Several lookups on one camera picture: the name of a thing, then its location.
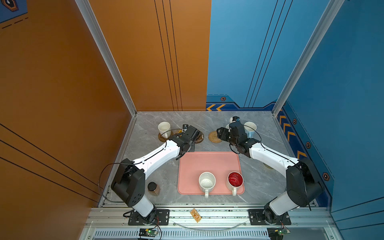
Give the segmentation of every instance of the pink tray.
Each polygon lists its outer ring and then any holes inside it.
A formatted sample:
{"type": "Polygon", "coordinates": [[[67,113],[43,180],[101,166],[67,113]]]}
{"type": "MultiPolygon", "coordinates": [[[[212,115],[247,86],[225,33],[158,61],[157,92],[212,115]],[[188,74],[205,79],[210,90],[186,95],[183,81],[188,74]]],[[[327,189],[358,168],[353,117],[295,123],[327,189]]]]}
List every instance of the pink tray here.
{"type": "MultiPolygon", "coordinates": [[[[216,178],[215,188],[209,194],[232,194],[225,182],[231,172],[241,173],[239,157],[233,152],[187,152],[180,158],[178,192],[203,195],[199,187],[199,176],[203,172],[211,172],[216,178]]],[[[243,193],[244,185],[237,191],[237,194],[243,193]]]]}

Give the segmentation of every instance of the small glass jar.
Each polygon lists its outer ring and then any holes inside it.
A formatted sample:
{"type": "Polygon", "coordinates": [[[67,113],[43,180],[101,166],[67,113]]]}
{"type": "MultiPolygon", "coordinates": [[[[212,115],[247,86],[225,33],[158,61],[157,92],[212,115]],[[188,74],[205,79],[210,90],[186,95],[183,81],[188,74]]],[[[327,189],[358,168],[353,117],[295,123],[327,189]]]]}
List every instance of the small glass jar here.
{"type": "Polygon", "coordinates": [[[148,191],[150,194],[158,196],[160,194],[160,187],[156,183],[150,182],[148,184],[148,191]]]}

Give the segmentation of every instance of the orange wall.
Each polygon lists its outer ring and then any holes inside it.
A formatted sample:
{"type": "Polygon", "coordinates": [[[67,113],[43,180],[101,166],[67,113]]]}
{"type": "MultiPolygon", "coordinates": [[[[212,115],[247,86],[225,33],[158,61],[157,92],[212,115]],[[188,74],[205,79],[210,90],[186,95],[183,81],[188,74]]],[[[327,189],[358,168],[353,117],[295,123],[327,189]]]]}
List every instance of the orange wall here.
{"type": "Polygon", "coordinates": [[[205,110],[210,0],[90,0],[138,111],[205,110]]]}
{"type": "Polygon", "coordinates": [[[1,238],[77,239],[131,116],[76,3],[27,4],[0,25],[1,238]]]}

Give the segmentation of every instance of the marble surface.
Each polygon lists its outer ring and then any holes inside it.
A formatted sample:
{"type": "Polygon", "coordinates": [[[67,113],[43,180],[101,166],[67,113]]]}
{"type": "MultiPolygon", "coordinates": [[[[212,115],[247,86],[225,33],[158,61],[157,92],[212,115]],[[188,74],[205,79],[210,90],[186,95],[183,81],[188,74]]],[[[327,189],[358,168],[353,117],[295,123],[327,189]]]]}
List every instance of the marble surface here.
{"type": "MultiPolygon", "coordinates": [[[[171,125],[171,129],[180,128],[183,124],[189,124],[202,131],[205,135],[203,142],[196,144],[195,151],[231,151],[227,142],[212,143],[208,134],[219,127],[225,127],[232,116],[240,117],[242,123],[247,121],[257,125],[257,131],[266,146],[287,154],[279,130],[267,111],[183,111],[183,112],[138,112],[128,147],[124,158],[134,160],[151,152],[162,143],[157,138],[157,126],[163,121],[171,125]]],[[[242,174],[244,177],[245,192],[241,195],[210,195],[208,199],[204,195],[182,195],[177,191],[179,175],[179,161],[169,160],[155,170],[146,180],[157,183],[160,195],[153,196],[146,190],[146,196],[154,204],[183,204],[183,203],[249,203],[266,204],[285,191],[285,178],[273,169],[268,169],[260,161],[239,155],[242,174]]],[[[120,198],[112,192],[111,200],[120,201],[120,198]]]]}

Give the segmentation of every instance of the cup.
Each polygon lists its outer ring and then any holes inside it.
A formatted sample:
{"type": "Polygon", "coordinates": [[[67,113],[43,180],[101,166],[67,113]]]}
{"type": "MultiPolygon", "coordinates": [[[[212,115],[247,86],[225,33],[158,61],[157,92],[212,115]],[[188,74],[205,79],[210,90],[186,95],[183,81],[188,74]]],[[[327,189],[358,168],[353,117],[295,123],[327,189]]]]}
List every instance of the cup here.
{"type": "Polygon", "coordinates": [[[157,128],[163,138],[168,139],[170,137],[171,131],[169,122],[161,122],[157,128]]]}
{"type": "Polygon", "coordinates": [[[236,196],[237,190],[244,184],[243,176],[238,172],[231,172],[227,177],[227,188],[236,196]]]}
{"type": "Polygon", "coordinates": [[[208,193],[210,193],[216,184],[215,176],[210,172],[203,172],[199,177],[199,185],[201,191],[205,193],[205,198],[208,198],[208,193]]]}
{"type": "Polygon", "coordinates": [[[244,123],[244,130],[248,138],[253,138],[256,128],[256,124],[254,124],[253,122],[244,123]]]}

